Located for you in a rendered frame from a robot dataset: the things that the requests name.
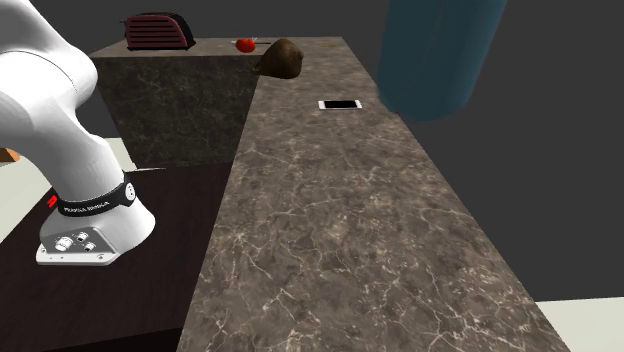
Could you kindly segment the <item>white smartphone with black screen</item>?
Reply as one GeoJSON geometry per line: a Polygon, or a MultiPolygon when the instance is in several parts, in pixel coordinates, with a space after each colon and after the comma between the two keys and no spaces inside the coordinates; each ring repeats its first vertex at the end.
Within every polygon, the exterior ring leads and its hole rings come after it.
{"type": "Polygon", "coordinates": [[[321,100],[318,102],[320,110],[350,110],[361,109],[362,104],[359,100],[321,100]]]}

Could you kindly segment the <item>blue cylinder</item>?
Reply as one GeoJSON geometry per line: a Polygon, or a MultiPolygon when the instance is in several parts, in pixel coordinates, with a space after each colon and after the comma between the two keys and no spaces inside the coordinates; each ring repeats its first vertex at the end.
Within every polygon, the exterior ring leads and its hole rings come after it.
{"type": "Polygon", "coordinates": [[[507,0],[390,0],[377,68],[380,100],[406,122],[469,100],[507,0]]]}

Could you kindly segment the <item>dark red toaster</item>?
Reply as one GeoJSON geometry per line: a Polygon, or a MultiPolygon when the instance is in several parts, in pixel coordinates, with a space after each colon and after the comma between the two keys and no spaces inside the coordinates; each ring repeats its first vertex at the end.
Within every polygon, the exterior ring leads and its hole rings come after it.
{"type": "Polygon", "coordinates": [[[121,23],[125,27],[127,49],[188,50],[196,44],[185,19],[173,12],[146,12],[121,23]]]}

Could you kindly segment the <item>brown potato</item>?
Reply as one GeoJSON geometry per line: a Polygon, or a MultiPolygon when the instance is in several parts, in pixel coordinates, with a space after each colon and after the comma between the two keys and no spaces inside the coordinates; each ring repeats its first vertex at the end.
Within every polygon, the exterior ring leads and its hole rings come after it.
{"type": "Polygon", "coordinates": [[[279,79],[297,78],[302,70],[304,54],[289,39],[275,41],[252,67],[257,75],[279,79]]]}

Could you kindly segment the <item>dark robot stand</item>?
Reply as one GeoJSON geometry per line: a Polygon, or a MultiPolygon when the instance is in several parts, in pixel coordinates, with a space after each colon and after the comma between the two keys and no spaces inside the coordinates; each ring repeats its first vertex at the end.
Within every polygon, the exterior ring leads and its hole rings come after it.
{"type": "Polygon", "coordinates": [[[156,226],[108,266],[41,266],[39,229],[51,211],[38,201],[0,242],[0,352],[69,347],[96,352],[175,352],[159,331],[179,332],[230,174],[228,163],[130,173],[156,226]]]}

